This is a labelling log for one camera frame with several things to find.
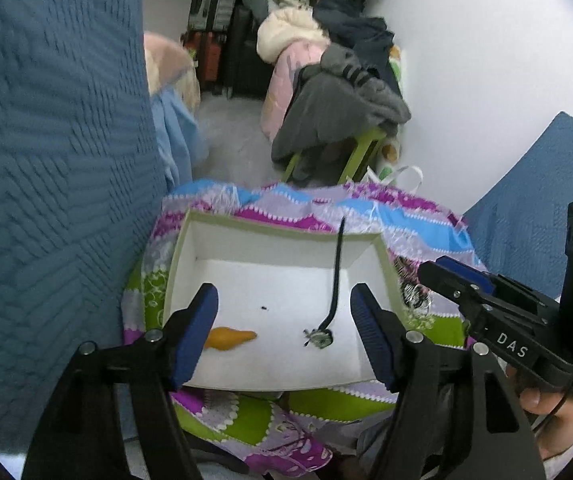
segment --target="colorful tablecloth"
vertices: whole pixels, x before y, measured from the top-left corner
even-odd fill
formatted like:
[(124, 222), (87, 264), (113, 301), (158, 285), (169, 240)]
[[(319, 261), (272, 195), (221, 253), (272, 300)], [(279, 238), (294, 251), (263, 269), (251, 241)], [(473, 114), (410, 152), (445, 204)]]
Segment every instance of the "colorful tablecloth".
[[(122, 298), (124, 342), (160, 327), (169, 267), (189, 209), (309, 231), (381, 233), (401, 277), (415, 329), (434, 342), (462, 346), (464, 331), (454, 303), (420, 285), (418, 265), (448, 254), (482, 269), (459, 216), (433, 202), (377, 184), (294, 190), (276, 184), (249, 191), (200, 180), (178, 187), (162, 212)], [(326, 424), (354, 424), (390, 412), (397, 394), (377, 381), (290, 392), (280, 406), (246, 394), (182, 388), (171, 394), (182, 428), (246, 462), (253, 471), (297, 477), (326, 465), (332, 453), (312, 436)]]

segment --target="green stool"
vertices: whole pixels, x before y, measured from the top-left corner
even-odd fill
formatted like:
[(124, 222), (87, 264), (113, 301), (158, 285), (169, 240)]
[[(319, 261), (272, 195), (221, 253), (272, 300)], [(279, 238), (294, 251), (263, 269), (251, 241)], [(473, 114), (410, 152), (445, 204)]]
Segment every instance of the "green stool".
[[(351, 153), (351, 157), (349, 157), (344, 170), (342, 170), (338, 184), (344, 184), (348, 178), (351, 180), (359, 180), (367, 170), (371, 156), (377, 153), (386, 138), (387, 134), (377, 126), (356, 136), (356, 147), (353, 153)], [(282, 182), (289, 181), (299, 160), (300, 153), (294, 153), (289, 161), (289, 165), (286, 167), (286, 170), (284, 170)]]

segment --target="screw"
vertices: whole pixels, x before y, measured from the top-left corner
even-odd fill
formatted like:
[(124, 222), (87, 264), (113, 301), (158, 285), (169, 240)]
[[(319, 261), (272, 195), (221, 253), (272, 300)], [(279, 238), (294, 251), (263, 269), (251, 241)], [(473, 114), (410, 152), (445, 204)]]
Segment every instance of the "screw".
[(409, 343), (421, 343), (424, 339), (424, 336), (420, 332), (416, 332), (415, 330), (409, 330), (409, 332), (405, 335), (406, 340)]
[(489, 347), (484, 343), (475, 343), (473, 345), (473, 351), (478, 355), (486, 355), (489, 353)]
[(91, 355), (98, 349), (98, 346), (93, 341), (85, 341), (78, 346), (78, 352), (82, 355)]
[(144, 339), (146, 339), (149, 343), (157, 343), (164, 333), (159, 328), (152, 328), (151, 330), (147, 330), (144, 334)]

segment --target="human hand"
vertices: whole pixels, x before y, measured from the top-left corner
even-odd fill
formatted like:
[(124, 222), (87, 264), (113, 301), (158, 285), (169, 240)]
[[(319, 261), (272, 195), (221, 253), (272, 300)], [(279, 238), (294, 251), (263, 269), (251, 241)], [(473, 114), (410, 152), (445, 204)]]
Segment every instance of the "human hand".
[[(515, 368), (507, 366), (509, 381), (516, 375)], [(563, 394), (542, 393), (537, 388), (527, 388), (519, 397), (523, 410), (535, 415), (551, 413)], [(542, 460), (559, 455), (573, 445), (573, 397), (566, 399), (558, 412), (537, 436), (537, 446)]]

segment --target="blue cushion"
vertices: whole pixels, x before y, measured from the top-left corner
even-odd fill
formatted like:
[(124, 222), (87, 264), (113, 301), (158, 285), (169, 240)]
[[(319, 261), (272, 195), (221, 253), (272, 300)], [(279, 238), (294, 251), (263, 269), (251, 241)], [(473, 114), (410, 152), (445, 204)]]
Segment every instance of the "blue cushion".
[(491, 272), (556, 298), (566, 269), (566, 216), (572, 201), (573, 117), (561, 112), (465, 213), (478, 256)]
[(166, 191), (141, 0), (0, 0), (0, 449), (26, 449), (119, 303)]

